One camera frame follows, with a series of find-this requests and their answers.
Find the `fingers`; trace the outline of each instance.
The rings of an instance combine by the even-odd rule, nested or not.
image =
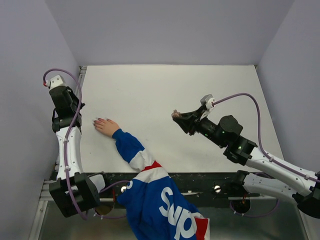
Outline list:
[[[104,126],[105,123],[102,122],[102,121],[95,120],[95,121],[93,122],[93,125],[101,125],[101,126]]]
[[[115,122],[112,121],[111,119],[108,119],[107,121],[108,121],[109,123],[115,124]]]
[[[105,124],[107,123],[107,120],[105,120],[105,119],[103,119],[103,118],[100,118],[100,117],[99,117],[98,120],[99,120],[100,122],[105,123]]]
[[[100,132],[100,133],[103,134],[103,129],[102,129],[102,128],[100,128],[100,127],[95,127],[95,129],[96,129],[98,132]]]
[[[94,127],[96,128],[96,129],[103,129],[104,128],[104,126],[103,125],[100,125],[100,124],[93,124],[94,125]]]

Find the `metal floor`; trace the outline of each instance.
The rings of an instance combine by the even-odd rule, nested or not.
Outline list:
[[[274,200],[252,200],[251,215],[266,213],[273,208]],[[212,240],[307,240],[307,235],[296,207],[281,202],[279,208],[263,218],[247,218],[234,215],[228,208],[199,208],[210,218]],[[113,214],[123,215],[124,209]],[[40,240],[135,240],[126,218],[103,219],[89,213],[87,221],[78,215],[64,218],[53,201],[48,202],[40,232]]]

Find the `white connector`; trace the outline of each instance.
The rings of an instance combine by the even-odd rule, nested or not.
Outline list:
[[[57,75],[47,81],[45,85],[49,88],[49,90],[51,90],[59,86],[65,86],[66,82],[62,76]]]

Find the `black mount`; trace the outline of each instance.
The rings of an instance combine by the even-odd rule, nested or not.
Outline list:
[[[107,175],[104,172],[86,175],[85,173],[75,174],[70,177],[70,185],[76,186],[77,190],[73,190],[74,198],[82,212],[93,209],[100,205],[100,197],[96,186],[90,180],[90,177],[101,174],[106,186],[109,185]],[[56,182],[49,184],[49,192],[66,218],[77,214],[77,210],[70,198],[68,192],[67,180],[59,178]]]
[[[68,86],[57,86],[49,91],[55,109],[52,115],[52,130],[56,133],[62,128],[69,127],[76,114],[79,99]],[[72,127],[78,127],[81,130],[81,114],[76,118]]]

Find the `human hand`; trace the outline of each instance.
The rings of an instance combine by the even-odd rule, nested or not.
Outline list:
[[[93,125],[98,132],[110,138],[112,138],[112,135],[120,129],[119,125],[110,119],[105,120],[103,118],[98,118],[93,121]]]

